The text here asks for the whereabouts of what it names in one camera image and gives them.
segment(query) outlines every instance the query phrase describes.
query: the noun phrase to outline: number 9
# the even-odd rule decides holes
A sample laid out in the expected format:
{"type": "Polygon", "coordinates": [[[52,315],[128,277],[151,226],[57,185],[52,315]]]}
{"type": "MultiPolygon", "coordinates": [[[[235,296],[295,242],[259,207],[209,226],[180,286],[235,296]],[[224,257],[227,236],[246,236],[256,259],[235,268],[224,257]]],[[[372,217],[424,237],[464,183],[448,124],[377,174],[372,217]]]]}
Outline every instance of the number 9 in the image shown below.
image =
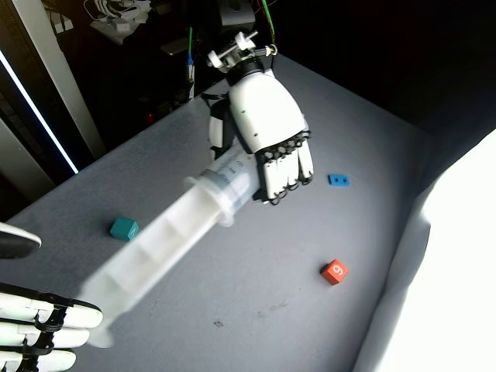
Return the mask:
{"type": "Polygon", "coordinates": [[[341,266],[338,266],[338,265],[334,265],[332,267],[332,271],[334,271],[336,274],[338,274],[339,276],[343,275],[343,269],[341,268],[341,266]]]}

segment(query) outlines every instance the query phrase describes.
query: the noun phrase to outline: green wire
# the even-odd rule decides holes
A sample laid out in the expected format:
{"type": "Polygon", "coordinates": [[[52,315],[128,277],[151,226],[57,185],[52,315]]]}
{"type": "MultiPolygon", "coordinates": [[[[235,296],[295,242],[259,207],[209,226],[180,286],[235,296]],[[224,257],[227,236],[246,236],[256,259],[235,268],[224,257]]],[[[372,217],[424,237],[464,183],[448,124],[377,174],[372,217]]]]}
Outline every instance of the green wire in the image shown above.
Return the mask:
{"type": "Polygon", "coordinates": [[[191,54],[191,45],[193,44],[193,27],[189,26],[189,37],[188,37],[188,53],[191,54]]]}
{"type": "Polygon", "coordinates": [[[276,33],[274,31],[274,24],[272,23],[272,18],[270,17],[269,7],[267,6],[266,0],[262,0],[263,10],[265,11],[265,16],[267,21],[269,21],[270,35],[272,36],[272,43],[276,43],[276,33]]]}

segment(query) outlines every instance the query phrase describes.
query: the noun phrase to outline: red cube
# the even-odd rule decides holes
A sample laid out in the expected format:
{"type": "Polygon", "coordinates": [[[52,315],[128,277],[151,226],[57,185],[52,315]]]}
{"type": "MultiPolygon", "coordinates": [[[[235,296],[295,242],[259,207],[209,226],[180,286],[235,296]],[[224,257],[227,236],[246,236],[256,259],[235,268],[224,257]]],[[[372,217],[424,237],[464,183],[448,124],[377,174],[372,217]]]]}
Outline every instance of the red cube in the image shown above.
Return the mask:
{"type": "Polygon", "coordinates": [[[334,260],[322,271],[322,276],[332,285],[339,284],[348,273],[348,269],[338,260],[334,260]]]}

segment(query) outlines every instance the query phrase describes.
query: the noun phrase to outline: blue block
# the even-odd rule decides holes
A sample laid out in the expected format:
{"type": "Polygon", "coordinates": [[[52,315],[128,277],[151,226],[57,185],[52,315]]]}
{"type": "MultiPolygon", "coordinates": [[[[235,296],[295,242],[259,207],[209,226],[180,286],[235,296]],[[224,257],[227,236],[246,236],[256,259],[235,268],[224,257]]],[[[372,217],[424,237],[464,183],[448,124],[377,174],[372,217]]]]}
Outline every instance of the blue block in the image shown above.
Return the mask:
{"type": "Polygon", "coordinates": [[[139,230],[140,227],[138,226],[138,222],[134,219],[118,217],[110,229],[110,235],[116,239],[129,242],[136,236],[139,230]]]}
{"type": "Polygon", "coordinates": [[[341,188],[350,186],[350,180],[344,174],[330,174],[327,177],[329,178],[329,184],[332,186],[340,186],[341,188]]]}

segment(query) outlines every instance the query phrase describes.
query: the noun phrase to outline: dark background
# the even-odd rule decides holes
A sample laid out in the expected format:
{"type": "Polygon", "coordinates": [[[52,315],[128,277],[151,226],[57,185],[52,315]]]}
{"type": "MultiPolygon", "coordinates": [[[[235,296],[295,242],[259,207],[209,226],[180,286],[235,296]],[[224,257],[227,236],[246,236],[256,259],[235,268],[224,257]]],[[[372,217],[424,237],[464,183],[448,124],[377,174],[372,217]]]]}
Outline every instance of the dark background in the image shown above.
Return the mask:
{"type": "MultiPolygon", "coordinates": [[[[109,150],[184,103],[186,54],[169,57],[160,47],[187,35],[189,21],[184,8],[190,1],[194,0],[162,1],[171,6],[171,11],[162,16],[150,12],[147,23],[126,38],[122,46],[89,27],[91,18],[82,1],[45,1],[74,24],[74,29],[59,34],[57,40],[109,150]]],[[[496,126],[493,2],[268,2],[276,44],[282,54],[431,135],[434,146],[423,187],[496,126]]],[[[257,0],[253,1],[253,8],[258,10],[257,0]]],[[[256,42],[269,43],[264,12],[258,11],[256,17],[255,28],[260,31],[256,42]]],[[[222,79],[222,74],[205,66],[208,47],[196,30],[194,39],[195,93],[199,94],[222,79]]],[[[16,48],[14,41],[19,42],[5,37],[0,41],[3,46],[10,44],[10,50],[16,48]]],[[[9,56],[11,60],[15,59],[14,54],[9,56]]],[[[16,63],[25,60],[18,56],[16,63]]],[[[274,69],[277,74],[277,61],[274,69]]],[[[57,99],[60,102],[60,98],[53,88],[51,99],[47,98],[46,86],[50,82],[45,81],[37,93],[34,91],[35,101],[42,111],[53,112],[50,122],[66,123],[67,114],[52,104],[57,99]],[[52,103],[48,102],[45,108],[43,100],[52,103]]],[[[29,112],[23,115],[20,103],[19,108],[15,102],[11,104],[29,126],[29,112]]],[[[60,136],[76,143],[77,146],[70,146],[75,151],[81,141],[72,138],[71,133],[63,133],[62,129],[69,126],[61,124],[60,136]]],[[[32,151],[32,155],[42,163],[48,150],[39,152],[41,155],[32,151]]],[[[85,165],[88,160],[83,152],[78,153],[80,163],[85,165]]],[[[67,169],[52,176],[56,183],[67,177],[67,169]]]]}

